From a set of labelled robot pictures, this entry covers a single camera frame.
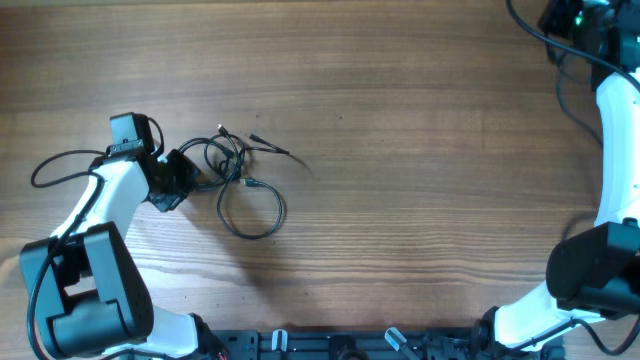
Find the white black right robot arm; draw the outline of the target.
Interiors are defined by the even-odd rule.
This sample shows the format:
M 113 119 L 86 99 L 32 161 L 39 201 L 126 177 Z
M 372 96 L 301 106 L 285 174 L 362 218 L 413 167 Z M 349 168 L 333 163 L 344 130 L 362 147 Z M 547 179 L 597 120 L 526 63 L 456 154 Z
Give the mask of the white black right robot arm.
M 468 352 L 490 359 L 546 358 L 552 341 L 582 328 L 602 353 L 619 356 L 638 338 L 639 327 L 611 349 L 593 326 L 639 314 L 639 4 L 550 1 L 536 27 L 513 3 L 506 8 L 544 42 L 557 69 L 564 69 L 568 55 L 590 64 L 602 122 L 601 132 L 591 134 L 602 150 L 602 191 L 593 228 L 555 246 L 543 283 L 478 320 Z

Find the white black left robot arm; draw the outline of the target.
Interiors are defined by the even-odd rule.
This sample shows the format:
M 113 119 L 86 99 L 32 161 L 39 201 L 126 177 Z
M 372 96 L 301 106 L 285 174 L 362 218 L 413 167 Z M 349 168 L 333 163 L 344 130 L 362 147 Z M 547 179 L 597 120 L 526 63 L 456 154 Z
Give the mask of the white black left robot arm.
M 126 113 L 110 126 L 113 143 L 95 152 L 73 212 L 20 253 L 32 350 L 39 359 L 223 359 L 225 345 L 199 316 L 153 305 L 125 244 L 140 204 L 174 210 L 199 171 L 153 138 L 154 119 Z

